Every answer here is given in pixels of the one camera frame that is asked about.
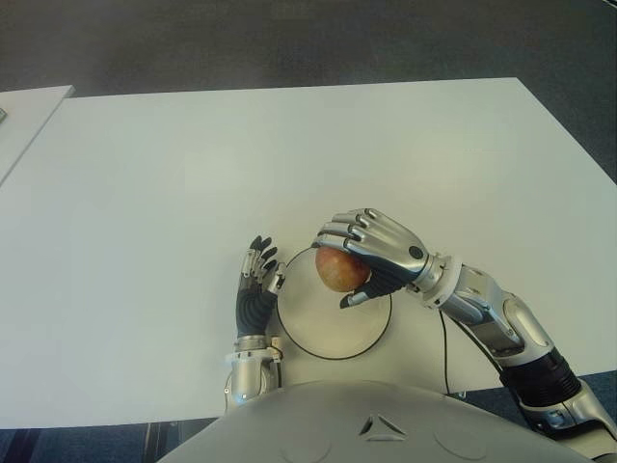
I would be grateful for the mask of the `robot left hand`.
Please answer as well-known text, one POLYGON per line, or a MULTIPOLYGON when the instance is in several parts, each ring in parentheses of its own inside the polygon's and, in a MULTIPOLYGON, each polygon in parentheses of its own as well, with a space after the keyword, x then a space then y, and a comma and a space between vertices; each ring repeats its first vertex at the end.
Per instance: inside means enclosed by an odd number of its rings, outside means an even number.
POLYGON ((264 336, 286 280, 286 264, 275 259, 272 238, 258 235, 247 250, 235 304, 237 338, 264 336))

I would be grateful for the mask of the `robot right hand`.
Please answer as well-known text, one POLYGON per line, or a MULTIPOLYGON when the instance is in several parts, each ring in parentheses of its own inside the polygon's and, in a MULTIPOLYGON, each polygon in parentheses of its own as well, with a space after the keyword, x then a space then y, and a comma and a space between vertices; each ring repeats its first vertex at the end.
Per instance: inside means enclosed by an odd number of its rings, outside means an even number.
POLYGON ((338 250, 369 267, 368 280, 341 299, 342 309, 393 294, 415 282, 430 260, 412 231, 374 208, 338 213, 322 226, 311 246, 338 250))

